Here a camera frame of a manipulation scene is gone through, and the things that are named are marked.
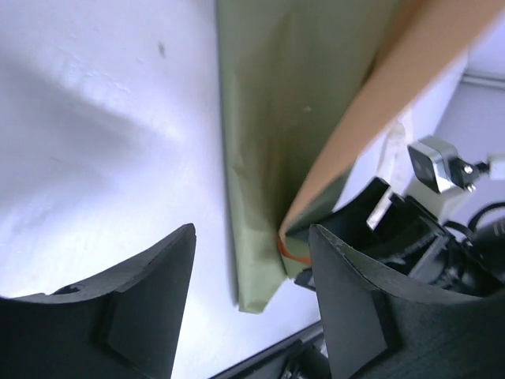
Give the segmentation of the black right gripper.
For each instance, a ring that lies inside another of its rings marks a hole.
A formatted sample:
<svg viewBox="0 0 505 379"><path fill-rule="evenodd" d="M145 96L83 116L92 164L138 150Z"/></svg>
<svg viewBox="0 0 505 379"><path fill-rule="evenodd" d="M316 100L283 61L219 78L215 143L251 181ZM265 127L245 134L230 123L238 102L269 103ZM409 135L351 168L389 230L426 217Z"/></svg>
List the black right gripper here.
<svg viewBox="0 0 505 379"><path fill-rule="evenodd" d="M367 220L389 189L375 177L323 226L347 245L422 283L472 296L504 289L504 218L478 225L503 202L487 205L463 225L440 223L413 197L394 195L374 231Z"/></svg>

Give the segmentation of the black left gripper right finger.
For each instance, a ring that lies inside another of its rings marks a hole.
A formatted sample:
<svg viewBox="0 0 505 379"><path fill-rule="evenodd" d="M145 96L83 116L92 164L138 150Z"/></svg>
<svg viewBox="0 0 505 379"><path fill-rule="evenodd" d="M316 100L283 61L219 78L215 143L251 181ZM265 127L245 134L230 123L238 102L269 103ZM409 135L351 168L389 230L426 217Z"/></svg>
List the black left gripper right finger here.
<svg viewBox="0 0 505 379"><path fill-rule="evenodd" d="M503 293L421 283L320 225L309 249L332 377L503 377Z"/></svg>

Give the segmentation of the green and orange wrapping paper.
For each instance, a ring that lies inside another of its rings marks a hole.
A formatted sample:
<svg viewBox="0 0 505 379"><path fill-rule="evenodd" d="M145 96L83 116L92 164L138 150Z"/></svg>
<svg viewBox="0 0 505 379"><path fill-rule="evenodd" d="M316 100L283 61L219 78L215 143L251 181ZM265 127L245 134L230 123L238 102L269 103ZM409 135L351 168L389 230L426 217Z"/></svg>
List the green and orange wrapping paper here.
<svg viewBox="0 0 505 379"><path fill-rule="evenodd" d="M501 1L220 1L238 306L260 313L310 263L367 145L503 12Z"/></svg>

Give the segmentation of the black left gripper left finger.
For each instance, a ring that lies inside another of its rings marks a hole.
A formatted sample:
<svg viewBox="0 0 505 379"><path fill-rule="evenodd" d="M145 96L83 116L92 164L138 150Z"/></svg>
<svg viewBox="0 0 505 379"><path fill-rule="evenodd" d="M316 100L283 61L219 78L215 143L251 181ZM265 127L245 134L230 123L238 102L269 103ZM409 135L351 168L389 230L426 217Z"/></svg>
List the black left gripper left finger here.
<svg viewBox="0 0 505 379"><path fill-rule="evenodd" d="M188 223L53 294L3 298L2 377L170 377L195 249Z"/></svg>

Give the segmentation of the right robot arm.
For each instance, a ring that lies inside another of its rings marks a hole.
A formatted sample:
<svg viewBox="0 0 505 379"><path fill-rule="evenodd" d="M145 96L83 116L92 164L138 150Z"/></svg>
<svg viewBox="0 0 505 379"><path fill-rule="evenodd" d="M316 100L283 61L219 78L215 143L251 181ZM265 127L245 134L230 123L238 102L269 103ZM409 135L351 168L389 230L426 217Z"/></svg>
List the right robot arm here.
<svg viewBox="0 0 505 379"><path fill-rule="evenodd" d="M322 222L354 249L412 279L485 297L504 288L504 203L490 203L468 223L451 220L468 194L439 195L413 181L404 195L374 178Z"/></svg>

